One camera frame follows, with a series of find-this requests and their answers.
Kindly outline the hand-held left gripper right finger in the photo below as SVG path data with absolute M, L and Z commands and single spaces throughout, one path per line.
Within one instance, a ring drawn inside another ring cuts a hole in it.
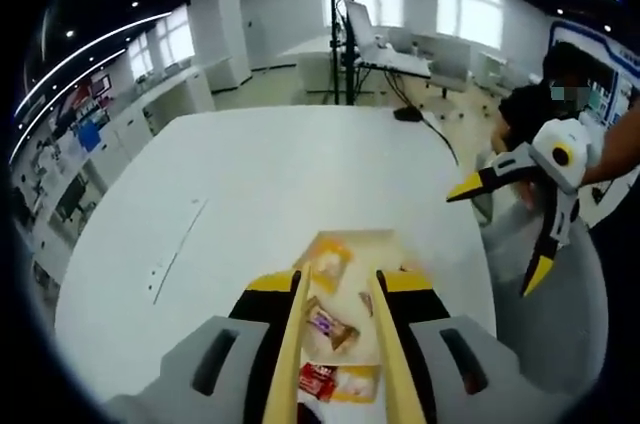
M 376 271 L 375 326 L 389 423 L 557 423 L 570 407 L 477 322 L 449 316 L 421 271 Z

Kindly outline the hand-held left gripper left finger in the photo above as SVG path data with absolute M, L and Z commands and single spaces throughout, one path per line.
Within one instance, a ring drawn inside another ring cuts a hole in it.
M 107 402 L 112 423 L 261 423 L 301 280 L 263 275 L 162 358 L 159 376 Z

